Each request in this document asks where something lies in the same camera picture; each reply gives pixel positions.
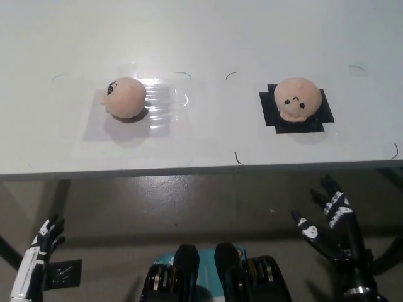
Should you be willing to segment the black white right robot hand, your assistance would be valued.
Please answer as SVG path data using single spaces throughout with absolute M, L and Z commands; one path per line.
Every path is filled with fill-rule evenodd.
M 329 225 L 328 232 L 320 231 L 297 210 L 291 216 L 303 238 L 322 256 L 330 260 L 341 277 L 344 291 L 363 287 L 377 289 L 370 271 L 370 253 L 365 248 L 357 217 L 346 193 L 329 175 L 320 179 L 325 194 L 311 189 L 310 194 Z

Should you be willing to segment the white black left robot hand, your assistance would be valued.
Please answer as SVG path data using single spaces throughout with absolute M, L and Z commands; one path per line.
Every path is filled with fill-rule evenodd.
M 65 241 L 65 220 L 58 216 L 45 221 L 26 250 L 18 268 L 10 301 L 42 301 L 50 256 Z

